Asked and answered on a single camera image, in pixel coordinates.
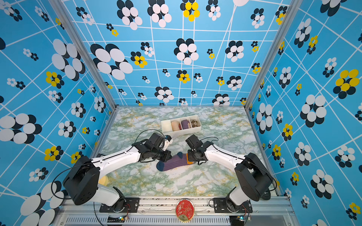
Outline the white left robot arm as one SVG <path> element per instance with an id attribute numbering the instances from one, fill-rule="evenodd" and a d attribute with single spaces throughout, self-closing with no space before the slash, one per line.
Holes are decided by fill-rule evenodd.
<path id="1" fill-rule="evenodd" d="M 93 159 L 83 156 L 71 168 L 63 186 L 75 205 L 98 202 L 120 212 L 126 204 L 123 193 L 116 187 L 111 189 L 102 185 L 100 179 L 121 167 L 146 159 L 167 162 L 172 158 L 167 150 L 172 141 L 170 135 L 153 133 L 150 138 L 113 154 Z"/>

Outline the purple striped sock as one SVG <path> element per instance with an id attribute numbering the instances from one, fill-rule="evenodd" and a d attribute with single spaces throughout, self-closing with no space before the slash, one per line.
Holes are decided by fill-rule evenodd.
<path id="1" fill-rule="evenodd" d="M 173 156 L 167 162 L 158 162 L 156 165 L 156 169 L 159 171 L 168 171 L 171 169 L 175 169 L 182 166 L 192 165 L 194 162 L 190 162 L 188 160 L 188 154 L 178 152 L 175 156 Z"/>

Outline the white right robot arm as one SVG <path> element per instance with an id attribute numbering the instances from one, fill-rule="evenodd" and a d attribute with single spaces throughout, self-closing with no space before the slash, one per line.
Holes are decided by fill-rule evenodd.
<path id="1" fill-rule="evenodd" d="M 231 190 L 225 198 L 226 208 L 230 212 L 238 212 L 249 200 L 268 199 L 269 187 L 274 178 L 254 153 L 237 155 L 216 146 L 211 141 L 203 142 L 197 136 L 186 139 L 190 147 L 188 160 L 198 164 L 211 161 L 220 164 L 236 173 L 239 186 Z"/>

